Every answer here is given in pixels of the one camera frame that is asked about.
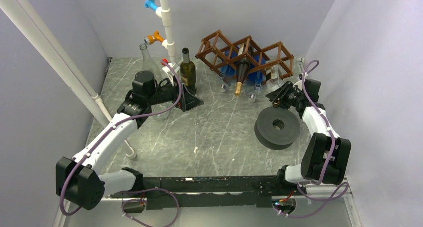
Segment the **green bottle grey cap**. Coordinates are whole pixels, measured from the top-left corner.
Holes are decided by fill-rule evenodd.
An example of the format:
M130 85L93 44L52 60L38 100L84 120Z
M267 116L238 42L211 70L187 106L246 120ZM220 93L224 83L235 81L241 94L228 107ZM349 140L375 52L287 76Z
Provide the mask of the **green bottle grey cap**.
M190 54L189 49L187 47L184 47L182 49L182 62L180 64L181 68L181 78L184 82L185 86L188 88L188 90L191 93L196 93L197 87L196 87L196 81L197 81L197 75L196 75L196 66L195 64L190 60Z

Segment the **brown bottle gold foil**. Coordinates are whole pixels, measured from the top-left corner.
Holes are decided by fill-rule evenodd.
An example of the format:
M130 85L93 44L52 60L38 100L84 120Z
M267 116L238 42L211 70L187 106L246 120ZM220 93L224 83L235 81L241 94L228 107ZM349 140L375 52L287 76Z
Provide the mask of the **brown bottle gold foil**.
M248 58L243 58L237 63L236 69L236 84L235 84L235 91L234 95L239 96L241 93L241 87L246 79L248 72L250 70L250 60Z

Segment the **clear bottle dark label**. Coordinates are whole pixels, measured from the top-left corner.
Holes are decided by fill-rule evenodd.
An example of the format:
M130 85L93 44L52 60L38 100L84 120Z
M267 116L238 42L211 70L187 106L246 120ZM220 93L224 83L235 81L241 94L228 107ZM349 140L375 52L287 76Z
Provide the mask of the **clear bottle dark label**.
M155 77L159 77L159 68L156 63L150 56L148 51L148 46L145 43L139 45L141 54L142 54L142 71L150 71L154 74Z

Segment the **clear square bottle black cap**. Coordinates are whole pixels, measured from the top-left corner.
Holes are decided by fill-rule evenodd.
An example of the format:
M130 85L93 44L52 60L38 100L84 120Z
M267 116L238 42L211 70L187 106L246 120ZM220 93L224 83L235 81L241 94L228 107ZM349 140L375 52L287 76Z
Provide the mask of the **clear square bottle black cap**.
M283 85L280 77L280 65L278 63L271 66L266 71L266 88L268 91L275 91Z

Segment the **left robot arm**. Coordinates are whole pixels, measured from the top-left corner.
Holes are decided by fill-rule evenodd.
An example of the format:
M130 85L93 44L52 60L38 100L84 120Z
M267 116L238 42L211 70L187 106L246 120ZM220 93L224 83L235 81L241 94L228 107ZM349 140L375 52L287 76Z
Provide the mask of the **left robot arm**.
M137 197L142 193L143 175L138 171L122 168L111 174L101 175L99 172L124 140L153 115L153 105L171 102L172 107L186 112L204 104L176 77L173 81L174 84L166 78L158 82L152 72L138 72L132 89L105 129L72 158L62 157L56 163L55 190L63 214L70 214L65 210L65 200L79 209L91 210L104 196L126 192Z

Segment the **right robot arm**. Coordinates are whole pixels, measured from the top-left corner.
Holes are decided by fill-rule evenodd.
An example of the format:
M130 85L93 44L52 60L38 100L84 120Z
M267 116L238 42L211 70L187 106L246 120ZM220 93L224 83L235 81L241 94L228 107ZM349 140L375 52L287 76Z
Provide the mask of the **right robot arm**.
M288 194L294 184L341 184L351 151L351 142L332 128L323 104L318 102L321 82L305 79L290 81L266 94L273 107L294 107L311 135L303 159L298 165L284 166L283 176L275 180L275 189Z

